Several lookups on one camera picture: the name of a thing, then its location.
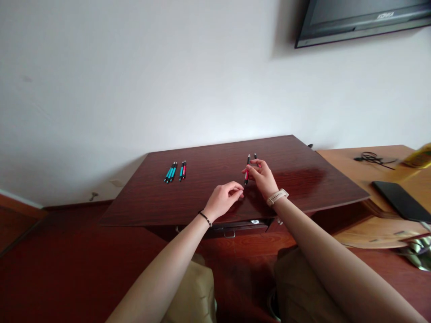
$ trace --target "tv screen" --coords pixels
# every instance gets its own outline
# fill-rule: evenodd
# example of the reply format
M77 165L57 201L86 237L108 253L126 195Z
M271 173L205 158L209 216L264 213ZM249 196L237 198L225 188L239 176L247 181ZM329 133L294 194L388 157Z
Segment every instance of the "tv screen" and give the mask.
M431 25L431 0L310 0L295 48Z

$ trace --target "white watch strap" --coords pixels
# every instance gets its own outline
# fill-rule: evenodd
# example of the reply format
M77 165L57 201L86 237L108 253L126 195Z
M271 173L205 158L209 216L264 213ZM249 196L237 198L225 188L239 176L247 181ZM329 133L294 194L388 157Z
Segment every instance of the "white watch strap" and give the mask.
M280 197L289 196L289 193L286 192L284 189L281 189L278 192L275 192L274 194L272 194L267 200L266 203L268 204L268 206L273 206L275 201L278 200Z

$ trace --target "pencil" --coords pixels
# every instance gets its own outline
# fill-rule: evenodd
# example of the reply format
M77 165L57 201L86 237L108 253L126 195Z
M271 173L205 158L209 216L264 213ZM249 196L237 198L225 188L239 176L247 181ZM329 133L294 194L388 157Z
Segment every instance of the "pencil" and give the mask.
M187 168L187 162L184 161L184 169L183 169L183 180L185 180L185 169Z
M249 165L250 164L250 154L248 154L248 158L247 158L247 165ZM246 168L246 176L245 176L245 179L244 179L244 185L247 185L248 184L248 169Z
M181 179L183 178L183 168L184 168L184 162L181 164L181 169L180 169L180 182L181 182Z
M172 182L172 180L174 179L177 166L178 166L178 163L175 162L175 167L174 167L174 170L172 171L171 179L169 180L169 182Z
M166 178L165 178L164 182L166 182L169 179L169 175L171 174L171 170L174 168L174 165L175 165L175 162L172 163L171 168L169 168L169 170L167 171Z
M255 153L255 159L257 159L256 153ZM262 166L260 164L258 166L259 166L259 168L262 168Z

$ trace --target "hand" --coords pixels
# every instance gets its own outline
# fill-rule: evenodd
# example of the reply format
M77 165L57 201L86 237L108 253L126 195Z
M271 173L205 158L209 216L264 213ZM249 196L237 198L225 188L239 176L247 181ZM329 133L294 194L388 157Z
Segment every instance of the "hand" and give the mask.
M225 214L240 197L244 197L243 192L244 187L237 182L217 186L202 213L213 223Z
M252 165L247 165L242 173L245 174L248 170L248 178L256 182L257 188L262 193L265 200L272 194L278 192L278 186L275 182L273 173L269 169L267 163L261 159L253 159L250 161Z

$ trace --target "bottle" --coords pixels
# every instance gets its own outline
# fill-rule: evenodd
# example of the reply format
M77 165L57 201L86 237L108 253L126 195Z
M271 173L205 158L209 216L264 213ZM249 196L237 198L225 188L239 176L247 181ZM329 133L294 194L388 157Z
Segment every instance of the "bottle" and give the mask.
M424 145L408 156L403 163L414 168L427 168L431 165L431 143Z

